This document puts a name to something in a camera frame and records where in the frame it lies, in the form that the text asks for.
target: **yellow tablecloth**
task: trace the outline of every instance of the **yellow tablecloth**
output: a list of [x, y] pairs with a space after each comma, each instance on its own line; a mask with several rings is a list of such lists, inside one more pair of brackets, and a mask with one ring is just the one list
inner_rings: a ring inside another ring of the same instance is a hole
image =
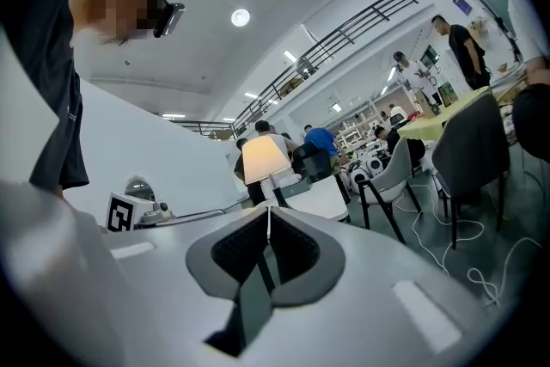
[[443, 123], [453, 115], [460, 112], [469, 102], [490, 90], [489, 86], [473, 90], [467, 95], [446, 107], [437, 117], [417, 119], [404, 125], [397, 132], [400, 136], [409, 139], [423, 139], [425, 141], [437, 141], [443, 133]]

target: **metal railing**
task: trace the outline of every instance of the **metal railing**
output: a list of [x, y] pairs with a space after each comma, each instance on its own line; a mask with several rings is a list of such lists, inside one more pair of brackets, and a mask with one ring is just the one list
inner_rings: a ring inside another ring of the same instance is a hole
[[291, 66], [275, 78], [252, 103], [250, 103], [233, 123], [236, 134], [241, 135], [247, 125], [261, 118], [267, 109], [282, 100], [292, 90], [300, 87], [314, 75], [321, 64], [349, 45], [378, 23], [389, 21], [389, 17], [404, 9], [416, 0], [378, 0], [342, 23], [329, 35], [312, 46]]
[[210, 139], [236, 139], [235, 127], [231, 123], [218, 121], [184, 121], [171, 120], [174, 124], [180, 125], [192, 132], [197, 132]]

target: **white chair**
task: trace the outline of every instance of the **white chair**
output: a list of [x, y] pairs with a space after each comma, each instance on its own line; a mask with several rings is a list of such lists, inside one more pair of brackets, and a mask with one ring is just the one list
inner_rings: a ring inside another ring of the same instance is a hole
[[392, 203], [400, 197], [406, 188], [417, 211], [419, 213], [422, 211], [413, 190], [406, 181], [410, 173], [411, 156], [409, 155], [409, 148], [406, 139], [401, 138], [395, 146], [394, 154], [386, 169], [370, 180], [358, 182], [359, 195], [361, 196], [361, 204], [363, 206], [364, 227], [370, 229], [369, 206], [380, 205], [392, 225], [395, 235], [397, 235], [397, 238], [403, 244], [405, 244], [405, 239], [403, 239], [403, 235], [395, 222]]

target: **lampshade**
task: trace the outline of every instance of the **lampshade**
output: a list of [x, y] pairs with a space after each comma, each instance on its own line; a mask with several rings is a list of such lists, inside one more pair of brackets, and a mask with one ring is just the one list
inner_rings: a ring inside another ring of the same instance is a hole
[[289, 157], [267, 135], [242, 146], [242, 163], [247, 185], [290, 167]]

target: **white cable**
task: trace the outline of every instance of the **white cable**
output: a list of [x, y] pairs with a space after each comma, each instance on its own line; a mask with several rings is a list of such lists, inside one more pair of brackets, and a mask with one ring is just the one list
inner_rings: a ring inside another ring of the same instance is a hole
[[[433, 194], [432, 194], [431, 188], [429, 186], [427, 186], [427, 185], [411, 185], [411, 187], [426, 187], [426, 188], [428, 188], [428, 191], [430, 192], [431, 208], [432, 208], [433, 217], [443, 226], [452, 225], [452, 222], [445, 223], [445, 222], [442, 222], [439, 219], [439, 217], [437, 217], [436, 205], [433, 201]], [[404, 197], [405, 197], [405, 194], [402, 193], [401, 196], [399, 198], [397, 198], [397, 200], [395, 200], [395, 202], [394, 202], [395, 208], [397, 208], [398, 210], [404, 211], [404, 212], [416, 212], [415, 210], [405, 210], [404, 208], [401, 208], [400, 206], [397, 205], [397, 203], [400, 202]], [[445, 267], [445, 257], [447, 256], [447, 253], [450, 250], [450, 248], [452, 247], [453, 243], [451, 242], [447, 246], [447, 249], [445, 249], [445, 252], [443, 253], [442, 261], [441, 261], [441, 263], [439, 263], [439, 260], [430, 251], [430, 249], [428, 249], [427, 247], [424, 246], [424, 244], [422, 243], [422, 240], [420, 240], [419, 233], [414, 229], [414, 226], [416, 225], [416, 222], [419, 220], [420, 215], [423, 212], [424, 212], [424, 210], [421, 210], [420, 213], [414, 219], [414, 223], [412, 224], [412, 232], [419, 239], [420, 247], [422, 249], [424, 249], [424, 251], [426, 251], [429, 255], [431, 255], [431, 258], [437, 263], [437, 265], [439, 267], [441, 267], [443, 269], [443, 272], [445, 272], [447, 275], [450, 276], [449, 271]], [[485, 225], [483, 225], [483, 223], [481, 223], [481, 222], [476, 222], [474, 220], [459, 220], [459, 221], [457, 221], [457, 223], [477, 223], [479, 226], [481, 226], [481, 231], [477, 235], [475, 235], [474, 237], [457, 238], [456, 239], [457, 242], [467, 242], [467, 241], [475, 240], [478, 237], [480, 237], [483, 234], [483, 232], [485, 231]], [[500, 307], [500, 301], [498, 299], [502, 296], [502, 294], [504, 292], [504, 287], [506, 286], [506, 274], [508, 272], [508, 263], [510, 262], [510, 257], [512, 256], [512, 253], [517, 248], [517, 246], [522, 242], [532, 242], [537, 247], [542, 249], [542, 246], [540, 245], [540, 243], [534, 241], [533, 239], [531, 239], [529, 237], [522, 237], [516, 243], [514, 243], [514, 245], [512, 246], [512, 248], [510, 249], [510, 251], [506, 255], [506, 259], [504, 260], [504, 270], [503, 270], [502, 284], [500, 285], [500, 290], [498, 289], [498, 287], [495, 284], [485, 281], [485, 279], [483, 277], [483, 274], [481, 273], [481, 271], [478, 268], [471, 267], [470, 269], [467, 270], [467, 279], [470, 280], [474, 284], [481, 284], [483, 286], [483, 289], [485, 290], [486, 295], [489, 297], [490, 301], [489, 301], [489, 303], [486, 304], [486, 306], [489, 306], [490, 304], [495, 303], [498, 307]], [[477, 274], [479, 274], [480, 279], [479, 280], [473, 279], [472, 275], [471, 275], [472, 272], [476, 272]], [[494, 292], [490, 292], [489, 287], [493, 288]]]

